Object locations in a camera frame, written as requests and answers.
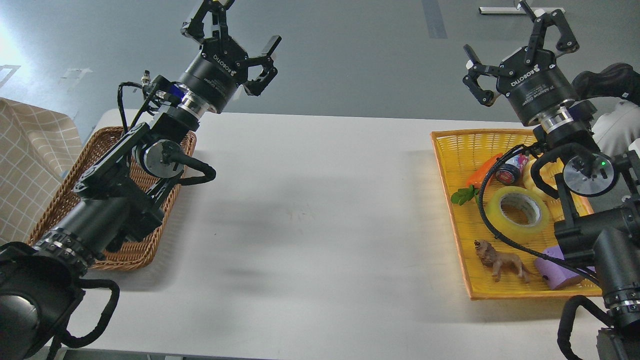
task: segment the yellow plastic tray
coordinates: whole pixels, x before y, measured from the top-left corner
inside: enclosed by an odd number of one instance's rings
[[[498,152],[506,152],[515,145],[530,145],[536,141],[533,132],[527,129],[469,129],[454,131],[434,131],[431,140],[442,179],[447,206],[453,226],[453,233],[458,248],[460,266],[465,280],[467,292],[472,300],[480,299],[524,299],[524,298],[566,298],[574,295],[601,296],[602,292],[588,280],[561,290],[550,290],[540,273],[534,266],[535,256],[516,250],[500,240],[493,238],[478,213],[477,205],[470,201],[462,206],[452,204],[451,194],[465,187],[467,178],[488,158]],[[487,186],[484,202],[500,187],[494,181]],[[589,202],[575,196],[575,205],[580,215],[593,213]],[[553,222],[563,220],[562,207],[559,200],[548,201],[552,221],[541,235],[528,242],[521,243],[530,249],[542,252],[548,247],[556,246]],[[529,284],[516,276],[515,271],[504,269],[500,282],[495,282],[491,268],[481,264],[476,256],[474,241],[488,240],[498,251],[518,254],[532,274]]]

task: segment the brown woven basket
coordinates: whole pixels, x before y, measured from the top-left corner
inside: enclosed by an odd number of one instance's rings
[[[105,127],[94,133],[84,149],[80,153],[80,156],[76,160],[76,163],[71,168],[71,171],[65,178],[64,182],[58,188],[56,195],[53,197],[51,203],[45,210],[44,214],[38,221],[36,227],[29,235],[27,243],[32,245],[38,241],[46,231],[55,226],[67,213],[74,208],[79,202],[80,198],[72,191],[76,181],[82,175],[82,173],[98,161],[102,155],[107,153],[109,149],[116,144],[116,142],[122,136],[122,127]],[[189,132],[183,139],[181,146],[185,154],[193,155],[193,149],[196,145],[196,135],[193,132]],[[157,180],[140,166],[132,162],[131,179],[143,190],[149,189]],[[164,219],[162,225],[160,225],[153,233],[149,234],[142,242],[139,243],[124,243],[122,249],[116,253],[104,252],[106,260],[97,261],[92,268],[101,270],[134,270],[147,266],[154,258],[158,244],[160,242],[160,236],[162,235],[164,225],[166,224],[171,208],[175,201],[180,185],[173,187],[169,196],[164,201],[163,211]]]

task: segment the wicker basket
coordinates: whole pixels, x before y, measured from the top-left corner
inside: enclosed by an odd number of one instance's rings
[[[29,235],[28,244],[33,245],[46,231],[55,226],[74,206],[80,202],[80,198],[72,191],[82,173],[98,161],[109,149],[116,144],[122,135],[121,127],[105,127],[98,130],[89,139],[76,163],[58,188],[56,195],[45,210],[42,218]],[[189,132],[183,139],[181,146],[183,151],[191,156],[196,144],[196,135]],[[140,168],[135,161],[131,166],[131,179],[146,191],[157,180]],[[176,185],[163,204],[164,219],[153,233],[149,234],[142,242],[124,243],[122,249],[116,253],[105,252],[106,260],[97,261],[92,268],[101,270],[134,270],[148,265],[154,258],[160,241],[160,236],[166,224],[173,202],[175,201],[180,185]]]
[[[471,201],[462,206],[452,204],[449,197],[459,188],[464,188],[467,178],[488,158],[498,152],[506,152],[515,145],[530,145],[536,141],[532,131],[526,129],[471,129],[437,131],[431,133],[436,160],[447,197],[447,206],[453,226],[458,256],[467,292],[472,300],[478,299],[522,299],[522,298],[565,298],[574,295],[600,296],[602,292],[592,282],[583,280],[580,284],[561,290],[550,290],[533,261],[535,256],[517,251],[493,238],[487,230],[476,204]],[[501,184],[494,182],[487,186],[485,202],[491,199]],[[575,196],[574,201],[580,215],[593,213],[589,202]],[[547,201],[552,220],[548,227],[533,240],[522,245],[542,252],[556,246],[553,222],[563,220],[559,200]],[[492,243],[498,251],[517,253],[525,266],[533,273],[531,282],[526,284],[515,273],[505,271],[500,282],[495,282],[492,270],[483,266],[476,256],[474,240],[484,239]]]

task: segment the toy carrot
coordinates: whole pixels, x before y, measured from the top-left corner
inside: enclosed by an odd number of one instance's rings
[[[489,160],[485,161],[468,179],[467,187],[473,185],[474,188],[480,189],[484,176],[489,172],[489,169],[495,164],[496,161],[502,156],[502,153],[493,155]]]
[[[480,166],[468,179],[467,179],[467,187],[460,188],[457,192],[451,194],[451,202],[454,204],[462,205],[465,202],[473,199],[477,196],[480,186],[482,185],[482,181],[486,173],[489,172],[489,169],[495,164],[496,161],[502,156],[502,153],[493,155],[490,159],[485,161],[482,166]]]

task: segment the robotic arm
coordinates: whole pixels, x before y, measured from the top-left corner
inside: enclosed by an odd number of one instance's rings
[[[525,1],[520,1],[520,6],[534,24],[527,46],[517,49],[499,66],[483,65],[474,50],[464,46],[469,62],[463,83],[478,102],[491,106],[497,98],[493,91],[479,86],[480,75],[497,78],[496,90],[507,98],[521,123],[536,126],[533,132],[537,142],[509,151],[485,177],[478,201],[480,214],[496,238],[586,274],[601,287],[608,312],[603,313],[585,297],[575,297],[565,306],[558,345],[567,359],[579,359],[569,342],[578,306],[584,306],[607,326],[598,334],[601,359],[640,358],[640,160],[635,152],[611,159],[593,140],[589,121],[593,120],[595,107],[589,101],[576,103],[578,95],[556,65],[556,54],[573,53],[579,48],[562,11],[534,13]],[[549,26],[557,26],[560,31],[556,53],[543,48]],[[488,179],[510,156],[524,151],[539,157],[531,168],[536,186],[561,200],[564,220],[556,222],[554,229],[566,261],[545,257],[506,238],[484,214],[482,198]],[[563,173],[556,175],[555,190],[542,180],[540,169],[558,159],[565,166]],[[627,183],[630,198],[617,208],[578,216],[570,192],[587,197],[605,194],[619,175]],[[581,270],[587,266],[595,266],[596,273]]]
[[[198,129],[205,112],[221,113],[239,86],[260,95],[277,74],[271,55],[281,40],[273,36],[260,56],[249,58],[228,35],[226,11],[232,4],[204,0],[183,24],[182,34],[198,42],[200,50],[178,81],[162,76],[149,81],[145,73],[143,84],[123,83],[141,88],[145,101],[130,129],[121,109],[124,134],[76,183],[80,203],[33,247],[21,242],[0,247],[0,359],[30,357],[52,337],[50,357],[61,343],[76,348],[95,341],[115,310],[119,288],[109,280],[82,279],[87,269],[104,258],[104,250],[117,252],[123,242],[142,241],[160,226],[162,203],[176,184],[216,177],[208,164],[185,155],[180,141]],[[203,31],[207,13],[213,18],[210,38]],[[262,73],[249,80],[248,68],[256,65],[262,65]],[[154,110],[150,125],[136,125],[143,112]],[[157,178],[147,191],[129,177],[132,158]],[[181,178],[185,165],[203,175]],[[75,338],[66,330],[69,317],[90,288],[109,288],[111,299],[95,330]]]

